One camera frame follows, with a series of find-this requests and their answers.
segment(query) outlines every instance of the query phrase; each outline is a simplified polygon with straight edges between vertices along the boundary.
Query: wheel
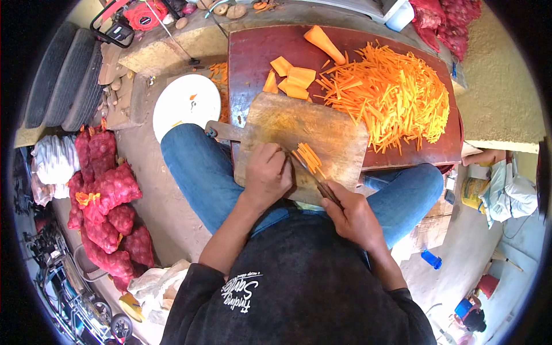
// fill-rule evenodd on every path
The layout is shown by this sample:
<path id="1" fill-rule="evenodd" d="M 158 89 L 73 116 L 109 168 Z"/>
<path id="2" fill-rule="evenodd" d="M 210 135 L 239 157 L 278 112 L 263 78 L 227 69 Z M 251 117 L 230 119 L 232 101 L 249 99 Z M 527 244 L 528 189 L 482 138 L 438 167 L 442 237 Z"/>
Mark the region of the wheel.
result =
<path id="1" fill-rule="evenodd" d="M 111 325 L 113 312 L 109 304 L 103 298 L 98 297 L 93 299 L 91 303 L 100 314 L 100 319 L 105 322 L 106 325 Z"/>
<path id="2" fill-rule="evenodd" d="M 76 25 L 64 22 L 48 44 L 29 91 L 25 107 L 26 128 L 37 128 L 44 120 L 57 75 L 77 29 Z"/>
<path id="3" fill-rule="evenodd" d="M 132 335 L 132 321 L 126 314 L 117 314 L 111 319 L 111 334 L 117 339 L 127 339 Z"/>
<path id="4" fill-rule="evenodd" d="M 69 113 L 92 56 L 94 43 L 94 35 L 90 30 L 82 28 L 77 30 L 60 73 L 57 75 L 56 85 L 46 108 L 44 125 L 47 127 L 61 125 Z"/>
<path id="5" fill-rule="evenodd" d="M 103 86 L 98 84 L 98 76 L 102 67 L 101 42 L 96 42 L 92 57 L 78 88 L 71 110 L 65 117 L 61 127 L 67 132 L 77 131 L 82 124 L 87 124 L 94 115 L 96 107 L 102 98 Z"/>

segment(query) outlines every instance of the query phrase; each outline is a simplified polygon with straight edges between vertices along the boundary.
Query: jeans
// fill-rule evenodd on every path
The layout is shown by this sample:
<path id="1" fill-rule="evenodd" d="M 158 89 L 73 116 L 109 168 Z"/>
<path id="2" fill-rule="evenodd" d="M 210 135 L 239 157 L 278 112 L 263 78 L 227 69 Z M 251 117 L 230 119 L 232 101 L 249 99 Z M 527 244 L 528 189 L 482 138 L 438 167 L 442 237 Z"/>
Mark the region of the jeans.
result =
<path id="1" fill-rule="evenodd" d="M 194 124 L 172 128 L 161 140 L 163 159 L 178 188 L 214 234 L 228 217 L 243 191 L 233 177 L 230 148 L 205 135 Z M 364 176 L 364 184 L 377 192 L 367 198 L 389 248 L 408 235 L 443 191 L 443 177 L 435 166 L 424 163 L 400 171 L 377 171 Z M 297 211 L 280 200 L 268 209 L 251 230 L 251 236 L 287 219 Z M 320 222 L 331 221 L 323 211 Z"/>

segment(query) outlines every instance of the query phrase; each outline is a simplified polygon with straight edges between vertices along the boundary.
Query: hand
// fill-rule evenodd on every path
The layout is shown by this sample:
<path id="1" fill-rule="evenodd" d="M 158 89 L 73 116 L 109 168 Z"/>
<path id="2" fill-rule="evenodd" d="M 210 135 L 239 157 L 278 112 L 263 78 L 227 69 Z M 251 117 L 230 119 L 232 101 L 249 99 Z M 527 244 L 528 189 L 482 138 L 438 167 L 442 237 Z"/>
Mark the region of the hand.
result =
<path id="1" fill-rule="evenodd" d="M 273 142 L 258 144 L 246 168 L 246 187 L 242 195 L 260 213 L 287 192 L 293 183 L 291 162 L 280 145 Z"/>
<path id="2" fill-rule="evenodd" d="M 337 233 L 358 245 L 368 253 L 387 250 L 381 226 L 362 194 L 353 193 L 334 181 L 327 181 L 344 211 L 331 200 L 324 198 L 322 207 L 336 226 Z"/>

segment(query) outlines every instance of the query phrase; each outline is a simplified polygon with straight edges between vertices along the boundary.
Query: wooden table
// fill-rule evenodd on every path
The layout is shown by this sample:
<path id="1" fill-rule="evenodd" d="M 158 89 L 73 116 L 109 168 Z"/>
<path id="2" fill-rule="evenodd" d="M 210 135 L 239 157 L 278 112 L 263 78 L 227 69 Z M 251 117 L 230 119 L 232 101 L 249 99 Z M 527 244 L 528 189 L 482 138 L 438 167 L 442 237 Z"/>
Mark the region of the wooden table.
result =
<path id="1" fill-rule="evenodd" d="M 389 45 L 389 48 L 396 53 L 406 54 L 411 51 L 436 71 L 439 79 L 449 91 L 450 114 L 445 128 L 446 133 L 435 144 L 429 144 L 423 140 L 423 148 L 419 151 L 416 151 L 414 144 L 403 145 L 402 156 L 399 155 L 398 149 L 390 149 L 382 154 L 374 153 L 372 148 L 369 148 L 364 156 L 362 170 L 408 167 L 423 162 L 437 166 L 460 163 L 460 118 L 452 82 L 444 61 L 417 48 L 383 36 L 328 26 L 322 28 L 339 50 L 347 50 L 350 60 L 361 61 L 360 56 L 353 50 L 366 47 L 368 41 L 375 44 L 376 39 L 382 45 Z M 230 123 L 232 125 L 239 127 L 245 125 L 251 101 L 262 91 L 268 72 L 272 68 L 270 62 L 278 56 L 284 56 L 296 67 L 321 71 L 322 65 L 329 57 L 303 38 L 309 29 L 310 26 L 305 25 L 279 25 L 234 31 L 230 34 L 228 74 Z M 278 75 L 276 78 L 278 83 L 282 80 Z M 317 83 L 312 83 L 308 91 L 310 94 L 322 95 L 323 93 Z M 312 100 L 315 103 L 323 104 L 321 98 L 312 97 Z M 236 147 L 233 145 L 233 152 L 237 152 Z"/>

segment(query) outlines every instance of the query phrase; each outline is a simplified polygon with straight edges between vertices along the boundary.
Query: knee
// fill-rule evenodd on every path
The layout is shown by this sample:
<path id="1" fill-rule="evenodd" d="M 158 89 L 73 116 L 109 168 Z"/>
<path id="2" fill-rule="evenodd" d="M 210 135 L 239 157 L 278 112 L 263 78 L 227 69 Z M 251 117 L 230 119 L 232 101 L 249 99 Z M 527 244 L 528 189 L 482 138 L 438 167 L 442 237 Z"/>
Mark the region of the knee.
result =
<path id="1" fill-rule="evenodd" d="M 443 175 L 441 171 L 430 163 L 422 163 L 416 168 L 421 170 L 420 175 L 423 177 L 423 182 L 428 191 L 431 191 L 435 200 L 439 199 L 443 193 Z"/>
<path id="2" fill-rule="evenodd" d="M 173 147 L 177 145 L 193 145 L 205 136 L 203 128 L 196 124 L 182 124 L 171 128 L 161 140 L 161 150 L 164 147 Z"/>

